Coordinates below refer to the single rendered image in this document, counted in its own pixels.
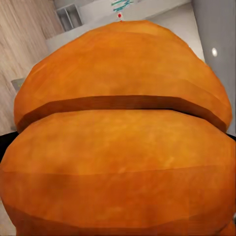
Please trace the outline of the pumpkin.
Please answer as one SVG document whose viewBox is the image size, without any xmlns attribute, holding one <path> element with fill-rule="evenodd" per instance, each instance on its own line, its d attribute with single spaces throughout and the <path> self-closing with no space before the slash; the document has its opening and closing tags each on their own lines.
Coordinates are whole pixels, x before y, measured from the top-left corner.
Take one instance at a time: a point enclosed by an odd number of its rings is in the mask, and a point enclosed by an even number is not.
<svg viewBox="0 0 236 236">
<path fill-rule="evenodd" d="M 88 31 L 36 64 L 0 162 L 16 236 L 236 236 L 226 90 L 171 30 Z"/>
</svg>

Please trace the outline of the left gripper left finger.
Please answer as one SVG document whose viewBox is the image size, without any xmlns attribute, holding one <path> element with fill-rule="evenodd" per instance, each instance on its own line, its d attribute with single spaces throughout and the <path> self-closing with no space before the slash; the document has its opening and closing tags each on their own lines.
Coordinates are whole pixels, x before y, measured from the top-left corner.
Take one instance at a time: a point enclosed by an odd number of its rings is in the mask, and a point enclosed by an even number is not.
<svg viewBox="0 0 236 236">
<path fill-rule="evenodd" d="M 7 147 L 12 143 L 12 141 L 19 135 L 18 131 L 10 132 L 0 136 L 0 162 L 4 156 Z"/>
</svg>

